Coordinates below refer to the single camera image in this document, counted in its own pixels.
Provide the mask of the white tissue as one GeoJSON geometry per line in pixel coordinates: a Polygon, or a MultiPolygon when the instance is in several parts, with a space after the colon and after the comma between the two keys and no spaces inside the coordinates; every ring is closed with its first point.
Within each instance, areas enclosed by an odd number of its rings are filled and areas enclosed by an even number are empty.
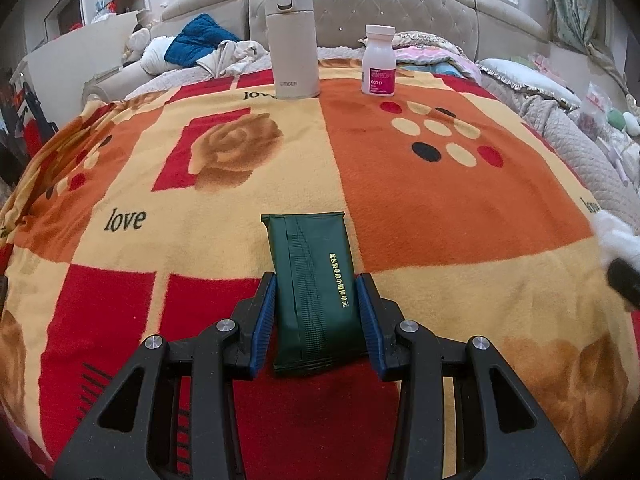
{"type": "Polygon", "coordinates": [[[640,271],[640,242],[631,226],[615,214],[599,210],[591,218],[591,229],[598,241],[604,268],[615,259],[622,259],[640,271]]]}

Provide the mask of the beige thermos bottle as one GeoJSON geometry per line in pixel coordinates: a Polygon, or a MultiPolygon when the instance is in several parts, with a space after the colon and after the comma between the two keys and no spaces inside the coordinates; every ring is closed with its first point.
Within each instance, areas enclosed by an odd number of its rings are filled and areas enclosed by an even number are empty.
{"type": "Polygon", "coordinates": [[[265,0],[276,97],[311,99],[320,93],[314,0],[265,0]]]}

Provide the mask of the white pillow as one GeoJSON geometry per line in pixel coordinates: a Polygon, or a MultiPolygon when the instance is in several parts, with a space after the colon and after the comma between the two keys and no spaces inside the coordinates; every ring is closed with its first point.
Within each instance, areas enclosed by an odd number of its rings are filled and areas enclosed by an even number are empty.
{"type": "Polygon", "coordinates": [[[485,58],[477,62],[480,71],[494,77],[514,90],[528,91],[556,99],[568,108],[580,107],[582,101],[553,79],[526,65],[502,58],[485,58]]]}

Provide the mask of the dark green tissue pack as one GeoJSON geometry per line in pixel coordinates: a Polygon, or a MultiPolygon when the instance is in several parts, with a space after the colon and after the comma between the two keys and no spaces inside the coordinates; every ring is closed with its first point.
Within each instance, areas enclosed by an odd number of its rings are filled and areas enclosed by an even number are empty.
{"type": "Polygon", "coordinates": [[[306,374],[366,353],[343,211],[264,214],[277,278],[274,370],[306,374]]]}

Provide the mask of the blue jacket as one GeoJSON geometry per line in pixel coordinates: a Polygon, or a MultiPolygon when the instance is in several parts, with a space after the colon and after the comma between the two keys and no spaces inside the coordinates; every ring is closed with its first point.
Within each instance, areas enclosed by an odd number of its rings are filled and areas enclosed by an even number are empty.
{"type": "Polygon", "coordinates": [[[210,15],[201,13],[171,41],[164,60],[180,67],[194,67],[197,60],[211,54],[222,42],[239,40],[238,36],[221,27],[210,15]]]}

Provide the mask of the pink blue folded blankets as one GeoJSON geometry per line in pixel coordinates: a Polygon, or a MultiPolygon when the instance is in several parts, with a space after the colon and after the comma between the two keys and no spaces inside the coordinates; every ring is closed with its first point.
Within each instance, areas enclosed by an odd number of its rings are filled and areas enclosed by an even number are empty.
{"type": "Polygon", "coordinates": [[[480,84],[478,66],[456,44],[431,32],[396,32],[390,44],[398,65],[434,75],[446,75],[480,84]]]}

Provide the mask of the white pill bottle pink label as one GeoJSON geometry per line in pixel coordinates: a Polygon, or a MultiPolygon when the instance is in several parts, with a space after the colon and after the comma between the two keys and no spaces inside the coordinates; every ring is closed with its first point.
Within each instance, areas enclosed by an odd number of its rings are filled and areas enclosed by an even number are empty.
{"type": "Polygon", "coordinates": [[[393,96],[395,93],[394,36],[393,26],[366,26],[367,45],[361,60],[361,91],[369,96],[393,96]]]}

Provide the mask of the orange red patterned blanket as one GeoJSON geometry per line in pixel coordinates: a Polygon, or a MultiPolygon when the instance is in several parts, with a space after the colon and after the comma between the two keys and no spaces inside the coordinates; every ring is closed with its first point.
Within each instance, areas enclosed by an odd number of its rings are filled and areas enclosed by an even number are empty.
{"type": "Polygon", "coordinates": [[[459,78],[400,72],[381,99],[328,64],[310,100],[263,70],[89,104],[2,207],[2,422],[50,472],[144,337],[193,337],[254,294],[263,216],[336,211],[356,271],[435,334],[488,337],[587,471],[639,396],[604,207],[546,125],[459,78]]]}

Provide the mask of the beige tufted sofa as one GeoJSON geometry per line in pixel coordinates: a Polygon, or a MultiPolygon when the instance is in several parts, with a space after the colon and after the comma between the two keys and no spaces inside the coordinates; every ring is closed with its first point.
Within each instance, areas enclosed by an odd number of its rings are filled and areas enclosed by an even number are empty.
{"type": "MultiPolygon", "coordinates": [[[[265,0],[177,0],[150,33],[176,36],[202,13],[242,40],[267,41],[265,0]]],[[[366,25],[380,24],[431,32],[474,61],[550,52],[548,32],[499,0],[314,0],[314,18],[318,44],[326,48],[359,47],[366,25]]]]}

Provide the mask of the green floral curtain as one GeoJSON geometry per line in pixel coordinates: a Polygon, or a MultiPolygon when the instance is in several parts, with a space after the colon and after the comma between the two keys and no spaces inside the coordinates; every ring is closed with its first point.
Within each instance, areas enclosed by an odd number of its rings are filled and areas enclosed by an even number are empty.
{"type": "Polygon", "coordinates": [[[598,37],[606,18],[601,16],[604,0],[546,0],[550,39],[587,55],[627,92],[626,77],[615,67],[613,53],[598,37]]]}

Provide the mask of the white garment on sofa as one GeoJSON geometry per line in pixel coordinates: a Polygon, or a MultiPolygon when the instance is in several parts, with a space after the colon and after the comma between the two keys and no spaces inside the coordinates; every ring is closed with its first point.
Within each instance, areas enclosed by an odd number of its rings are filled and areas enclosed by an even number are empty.
{"type": "Polygon", "coordinates": [[[150,76],[158,76],[178,68],[199,67],[214,79],[238,76],[250,64],[268,55],[256,41],[224,40],[216,48],[178,41],[176,37],[160,36],[146,46],[139,62],[150,76]]]}

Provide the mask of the beige quilted cover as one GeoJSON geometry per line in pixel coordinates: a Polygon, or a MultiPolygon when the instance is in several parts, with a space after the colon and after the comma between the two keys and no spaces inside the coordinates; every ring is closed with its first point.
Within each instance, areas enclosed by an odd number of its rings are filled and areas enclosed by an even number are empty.
{"type": "Polygon", "coordinates": [[[484,73],[484,89],[514,110],[568,163],[602,209],[615,214],[639,233],[639,197],[631,185],[624,186],[605,154],[582,133],[561,104],[548,96],[507,84],[484,73]]]}

